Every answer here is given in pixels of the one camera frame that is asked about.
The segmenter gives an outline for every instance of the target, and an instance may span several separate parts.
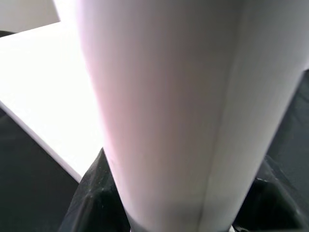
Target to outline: white pole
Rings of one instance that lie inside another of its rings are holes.
[[[227,231],[309,55],[308,1],[77,0],[133,232]]]

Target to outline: white wall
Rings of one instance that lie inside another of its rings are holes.
[[[58,21],[52,0],[0,1],[0,30],[21,32]]]

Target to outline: white surface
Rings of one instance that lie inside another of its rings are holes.
[[[0,30],[21,32],[58,21],[52,0],[0,1]]]
[[[61,23],[0,38],[0,103],[77,181],[101,145],[84,63]]]

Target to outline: white cylinder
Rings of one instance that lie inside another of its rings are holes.
[[[228,230],[307,65],[308,3],[75,6],[133,232]]]

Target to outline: black cloth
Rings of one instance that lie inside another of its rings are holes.
[[[56,232],[77,186],[0,109],[0,232]]]
[[[309,71],[304,72],[267,155],[309,203]]]
[[[103,149],[83,176],[58,232],[129,232]]]

